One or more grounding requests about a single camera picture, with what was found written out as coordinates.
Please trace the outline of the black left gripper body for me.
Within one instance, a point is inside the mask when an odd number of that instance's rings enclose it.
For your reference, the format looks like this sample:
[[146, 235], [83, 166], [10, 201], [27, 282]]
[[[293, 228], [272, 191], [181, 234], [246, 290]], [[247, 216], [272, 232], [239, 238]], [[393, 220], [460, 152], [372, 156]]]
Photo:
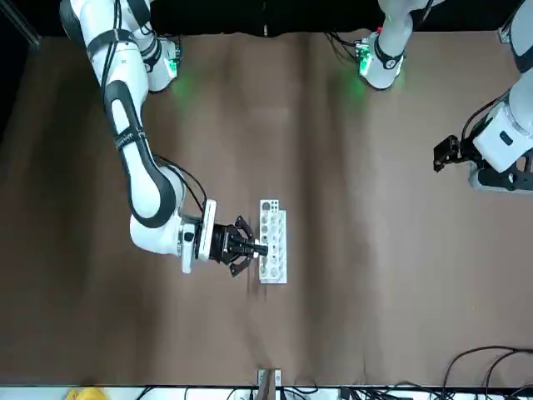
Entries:
[[485, 159], [481, 153], [477, 150], [470, 137], [461, 140], [460, 155], [462, 162], [484, 163]]

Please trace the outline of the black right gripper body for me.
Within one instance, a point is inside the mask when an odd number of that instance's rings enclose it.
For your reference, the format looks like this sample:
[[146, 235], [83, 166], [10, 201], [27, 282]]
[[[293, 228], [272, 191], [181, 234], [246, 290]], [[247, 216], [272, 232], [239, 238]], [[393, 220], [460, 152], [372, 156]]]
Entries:
[[229, 265], [232, 260], [227, 251], [227, 235], [232, 233], [232, 225], [215, 224], [209, 249], [209, 259], [217, 263]]

